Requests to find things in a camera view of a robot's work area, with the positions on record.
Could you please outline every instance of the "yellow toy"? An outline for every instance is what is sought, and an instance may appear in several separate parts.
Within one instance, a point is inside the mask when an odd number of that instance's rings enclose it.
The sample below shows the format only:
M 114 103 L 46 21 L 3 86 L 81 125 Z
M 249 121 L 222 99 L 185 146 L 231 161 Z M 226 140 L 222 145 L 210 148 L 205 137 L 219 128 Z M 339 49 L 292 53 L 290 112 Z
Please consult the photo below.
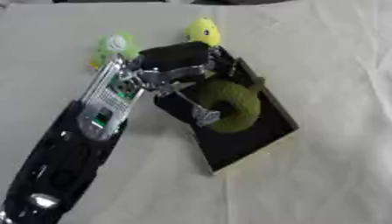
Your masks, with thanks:
M 189 41 L 201 41 L 210 46 L 219 46 L 221 44 L 221 34 L 218 31 L 213 20 L 201 17 L 191 23 L 185 29 L 185 35 Z

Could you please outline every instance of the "green plush ring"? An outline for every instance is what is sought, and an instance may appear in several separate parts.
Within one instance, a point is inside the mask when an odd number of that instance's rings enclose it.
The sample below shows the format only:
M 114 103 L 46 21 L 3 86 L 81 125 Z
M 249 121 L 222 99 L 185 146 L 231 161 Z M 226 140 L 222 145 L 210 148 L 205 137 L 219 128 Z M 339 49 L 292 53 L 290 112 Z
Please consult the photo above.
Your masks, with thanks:
M 250 128 L 260 115 L 260 100 L 257 93 L 242 85 L 227 80 L 207 83 L 199 93 L 199 103 L 207 109 L 216 109 L 226 103 L 233 109 L 208 128 L 220 133 L 235 133 Z

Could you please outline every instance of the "black box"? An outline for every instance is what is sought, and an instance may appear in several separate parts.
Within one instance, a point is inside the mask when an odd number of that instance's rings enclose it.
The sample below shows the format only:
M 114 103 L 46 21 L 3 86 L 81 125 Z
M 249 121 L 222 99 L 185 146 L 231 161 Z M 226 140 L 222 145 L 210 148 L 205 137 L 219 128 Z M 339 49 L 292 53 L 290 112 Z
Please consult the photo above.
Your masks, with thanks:
M 256 79 L 263 81 L 263 78 L 257 77 L 243 59 L 234 59 L 226 51 L 222 51 L 224 61 L 220 65 L 223 66 L 218 68 L 216 75 L 204 82 L 224 79 L 249 87 Z M 204 84 L 198 83 L 182 89 L 181 92 L 197 101 L 197 93 Z M 207 127 L 201 128 L 196 125 L 192 118 L 193 105 L 176 94 L 170 94 L 164 98 L 156 97 L 155 103 L 172 116 L 191 125 L 194 138 L 206 161 L 211 170 L 217 172 L 298 129 L 295 121 L 264 85 L 258 97 L 262 107 L 259 119 L 251 128 L 233 134 L 221 134 Z

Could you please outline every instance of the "green toy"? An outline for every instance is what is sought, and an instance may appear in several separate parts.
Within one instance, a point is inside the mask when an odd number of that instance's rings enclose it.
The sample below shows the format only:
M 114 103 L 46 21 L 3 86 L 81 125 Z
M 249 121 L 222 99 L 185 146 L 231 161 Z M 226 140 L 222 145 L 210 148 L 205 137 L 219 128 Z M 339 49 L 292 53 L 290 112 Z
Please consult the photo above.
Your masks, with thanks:
M 89 65 L 97 70 L 103 65 L 105 59 L 114 53 L 120 53 L 126 60 L 132 60 L 137 56 L 138 50 L 130 33 L 119 31 L 111 36 L 101 38 Z
M 250 88 L 227 80 L 213 80 L 199 93 L 199 103 L 221 111 L 222 118 L 207 127 L 220 133 L 235 133 L 250 128 L 260 115 L 257 93 L 260 83 Z
M 186 29 L 189 41 L 201 41 L 210 46 L 221 44 L 221 34 L 213 20 L 201 17 L 193 21 Z

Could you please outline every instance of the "white surface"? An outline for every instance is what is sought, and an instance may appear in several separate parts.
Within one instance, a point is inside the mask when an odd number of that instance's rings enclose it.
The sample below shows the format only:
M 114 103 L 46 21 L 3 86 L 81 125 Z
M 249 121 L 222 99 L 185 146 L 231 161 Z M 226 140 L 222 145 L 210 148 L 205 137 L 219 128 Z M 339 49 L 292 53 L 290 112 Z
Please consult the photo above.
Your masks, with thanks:
M 142 49 L 169 45 L 207 16 L 301 129 L 247 165 L 208 177 L 184 125 L 147 96 L 62 223 L 390 223 L 391 12 L 382 0 L 14 5 L 0 20 L 0 193 L 91 81 L 85 65 L 101 35 L 126 29 Z

